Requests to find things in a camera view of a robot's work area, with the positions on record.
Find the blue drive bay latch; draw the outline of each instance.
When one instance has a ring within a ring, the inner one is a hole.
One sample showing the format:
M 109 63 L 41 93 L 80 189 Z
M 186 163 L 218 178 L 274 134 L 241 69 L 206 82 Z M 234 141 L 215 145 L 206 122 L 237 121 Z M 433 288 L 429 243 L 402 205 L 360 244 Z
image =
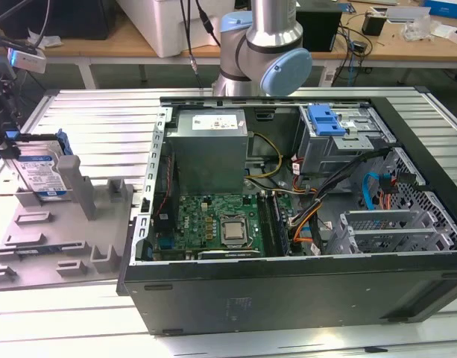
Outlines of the blue drive bay latch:
M 327 104 L 308 105 L 308 116 L 319 136 L 344 136 L 346 130 L 339 125 L 338 115 Z

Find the aluminum workbench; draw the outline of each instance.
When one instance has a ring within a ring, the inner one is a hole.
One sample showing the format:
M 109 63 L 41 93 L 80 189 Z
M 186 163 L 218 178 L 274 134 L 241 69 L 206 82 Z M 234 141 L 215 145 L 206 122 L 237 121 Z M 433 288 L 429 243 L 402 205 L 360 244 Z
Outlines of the aluminum workbench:
M 40 102 L 23 131 L 43 134 L 62 128 L 81 159 L 83 175 L 96 184 L 124 178 L 135 186 L 133 202 L 139 203 L 159 97 L 176 95 L 210 91 L 61 91 Z M 457 185 L 457 119 L 429 93 L 405 87 L 316 88 L 294 95 L 385 96 Z M 0 238 L 16 206 L 15 187 L 0 162 Z M 114 280 L 0 292 L 1 357 L 361 357 L 371 351 L 379 351 L 376 357 L 457 357 L 457 300 L 420 324 L 154 338 L 132 300 L 116 294 Z

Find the white storage bin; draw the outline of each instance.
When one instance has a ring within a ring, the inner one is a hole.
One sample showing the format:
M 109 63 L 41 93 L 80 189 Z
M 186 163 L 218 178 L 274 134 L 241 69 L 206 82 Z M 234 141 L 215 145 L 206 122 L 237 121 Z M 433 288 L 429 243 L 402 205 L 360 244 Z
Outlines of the white storage bin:
M 117 1 L 159 57 L 175 56 L 188 49 L 180 0 Z M 192 48 L 216 45 L 213 38 L 205 31 L 195 0 L 191 0 L 191 2 L 190 42 Z M 188 1 L 183 0 L 186 16 L 187 4 Z M 221 18 L 233 11 L 235 0 L 200 0 L 200 5 L 213 24 L 215 36 L 220 40 Z

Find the white label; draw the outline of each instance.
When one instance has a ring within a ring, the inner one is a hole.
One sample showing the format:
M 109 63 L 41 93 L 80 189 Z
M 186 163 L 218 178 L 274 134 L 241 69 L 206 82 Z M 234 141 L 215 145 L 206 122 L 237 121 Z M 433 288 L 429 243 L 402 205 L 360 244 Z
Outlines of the white label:
M 312 252 L 315 256 L 321 255 L 321 250 L 319 250 L 318 246 L 316 246 L 314 242 L 311 244 L 311 252 Z
M 53 171 L 54 161 L 50 155 L 25 155 L 18 158 L 18 167 L 25 181 L 35 192 L 49 196 L 66 191 L 61 176 Z
M 202 131 L 209 129 L 224 130 L 237 129 L 238 123 L 235 114 L 201 114 L 194 116 L 192 120 L 192 130 Z
M 38 254 L 38 250 L 18 250 L 16 251 L 16 254 L 18 255 L 28 255 L 28 254 Z
M 301 173 L 301 168 L 299 163 L 293 163 L 293 174 L 294 175 L 299 175 Z

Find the cpu socket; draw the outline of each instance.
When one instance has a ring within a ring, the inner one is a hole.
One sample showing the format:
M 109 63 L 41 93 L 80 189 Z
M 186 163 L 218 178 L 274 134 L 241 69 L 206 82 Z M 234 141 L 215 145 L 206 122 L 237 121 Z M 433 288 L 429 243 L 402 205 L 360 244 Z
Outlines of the cpu socket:
M 240 248 L 248 243 L 246 218 L 243 215 L 220 216 L 221 244 L 228 248 Z

